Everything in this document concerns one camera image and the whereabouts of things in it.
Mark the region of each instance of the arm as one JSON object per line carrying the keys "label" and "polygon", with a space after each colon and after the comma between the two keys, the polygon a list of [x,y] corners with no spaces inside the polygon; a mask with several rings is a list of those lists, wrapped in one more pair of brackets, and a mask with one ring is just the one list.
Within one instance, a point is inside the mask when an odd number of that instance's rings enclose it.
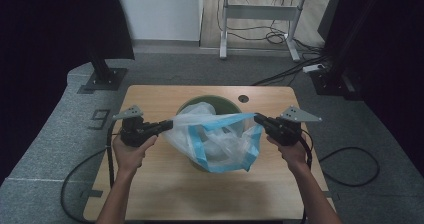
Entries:
{"label": "arm", "polygon": [[154,145],[156,138],[150,137],[139,148],[126,146],[120,135],[113,140],[118,173],[96,223],[124,223],[131,182],[146,157],[146,150]]}
{"label": "arm", "polygon": [[267,137],[267,139],[278,147],[278,151],[282,153],[282,157],[287,161],[289,170],[293,173],[299,187],[309,222],[312,224],[342,223],[321,191],[308,165],[306,165],[305,150],[302,144],[296,143],[293,146],[282,146],[270,137]]}

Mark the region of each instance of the green bowl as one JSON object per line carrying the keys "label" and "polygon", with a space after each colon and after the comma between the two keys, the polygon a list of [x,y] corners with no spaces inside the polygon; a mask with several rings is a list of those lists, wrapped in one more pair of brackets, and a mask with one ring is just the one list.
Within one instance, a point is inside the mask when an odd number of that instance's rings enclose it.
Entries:
{"label": "green bowl", "polygon": [[211,104],[215,108],[215,112],[217,115],[241,113],[240,108],[236,104],[224,97],[204,95],[188,100],[180,107],[180,109],[178,109],[177,114],[180,113],[187,106],[194,105],[200,102],[206,102]]}

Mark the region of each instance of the blue plastic bag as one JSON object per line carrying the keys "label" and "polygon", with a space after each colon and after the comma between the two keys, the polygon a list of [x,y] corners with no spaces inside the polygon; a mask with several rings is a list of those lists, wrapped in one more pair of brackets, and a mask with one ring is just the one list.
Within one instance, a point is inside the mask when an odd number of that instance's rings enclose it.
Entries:
{"label": "blue plastic bag", "polygon": [[162,134],[209,172],[249,171],[259,154],[262,133],[254,116],[255,113],[215,115],[210,104],[201,102],[173,117],[174,127]]}

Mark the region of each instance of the wooden table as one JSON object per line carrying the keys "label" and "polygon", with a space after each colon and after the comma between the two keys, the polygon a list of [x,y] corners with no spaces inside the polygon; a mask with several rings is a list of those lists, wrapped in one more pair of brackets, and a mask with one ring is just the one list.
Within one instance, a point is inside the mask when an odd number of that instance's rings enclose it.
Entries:
{"label": "wooden table", "polygon": [[293,61],[300,61],[295,43],[294,33],[302,13],[305,0],[299,0],[297,6],[252,6],[252,5],[230,5],[224,0],[222,7],[222,31],[219,56],[227,58],[227,19],[257,19],[257,20],[287,20],[293,21],[290,30],[284,35]]}
{"label": "wooden table", "polygon": [[[260,112],[272,117],[290,105],[298,106],[289,87],[137,85],[128,89],[121,110],[138,105],[146,121],[158,122],[175,116],[184,102],[201,95],[222,96],[237,104],[243,112]],[[249,101],[241,103],[240,95],[246,95]],[[120,125],[116,123],[115,132]],[[303,205],[295,179],[277,148],[265,137],[263,133],[260,154],[249,172],[216,174],[200,170],[159,136],[147,151],[143,166],[132,183],[126,219],[301,219]],[[328,187],[315,151],[313,155],[312,172],[326,192]],[[88,220],[97,218],[110,190],[106,154],[93,190],[100,190],[103,195],[89,198],[84,211]]]}

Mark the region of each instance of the white wall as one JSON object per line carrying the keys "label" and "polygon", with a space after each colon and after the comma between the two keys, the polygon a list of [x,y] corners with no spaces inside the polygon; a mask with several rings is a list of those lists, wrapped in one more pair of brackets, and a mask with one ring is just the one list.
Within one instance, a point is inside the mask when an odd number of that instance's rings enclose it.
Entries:
{"label": "white wall", "polygon": [[203,0],[120,1],[133,40],[200,40]]}

